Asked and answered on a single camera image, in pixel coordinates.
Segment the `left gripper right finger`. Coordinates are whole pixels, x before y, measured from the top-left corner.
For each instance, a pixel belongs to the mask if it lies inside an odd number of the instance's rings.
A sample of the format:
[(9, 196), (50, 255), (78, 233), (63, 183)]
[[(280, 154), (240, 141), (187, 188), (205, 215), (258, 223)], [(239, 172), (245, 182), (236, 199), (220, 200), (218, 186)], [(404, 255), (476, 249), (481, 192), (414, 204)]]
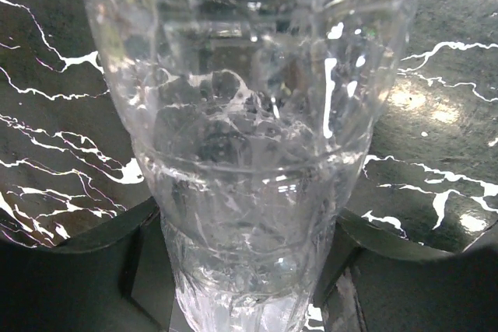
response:
[(326, 331), (495, 331), (497, 226), (452, 253), (345, 210), (312, 303)]

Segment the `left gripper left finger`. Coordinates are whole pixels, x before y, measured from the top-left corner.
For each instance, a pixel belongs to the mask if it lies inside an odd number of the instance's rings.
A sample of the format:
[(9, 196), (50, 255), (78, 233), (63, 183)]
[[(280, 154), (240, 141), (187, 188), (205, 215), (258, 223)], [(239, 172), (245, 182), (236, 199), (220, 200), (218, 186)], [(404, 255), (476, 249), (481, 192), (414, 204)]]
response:
[(173, 304), (153, 198), (51, 249), (1, 242), (3, 331), (167, 331)]

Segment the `clear plastic bottle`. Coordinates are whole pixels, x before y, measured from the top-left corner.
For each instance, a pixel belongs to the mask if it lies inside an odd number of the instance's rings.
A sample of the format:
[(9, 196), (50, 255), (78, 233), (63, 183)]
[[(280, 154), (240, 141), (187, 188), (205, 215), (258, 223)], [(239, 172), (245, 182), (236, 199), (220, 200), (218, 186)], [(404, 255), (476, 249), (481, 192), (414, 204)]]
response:
[(416, 0), (85, 0), (196, 331), (299, 331)]

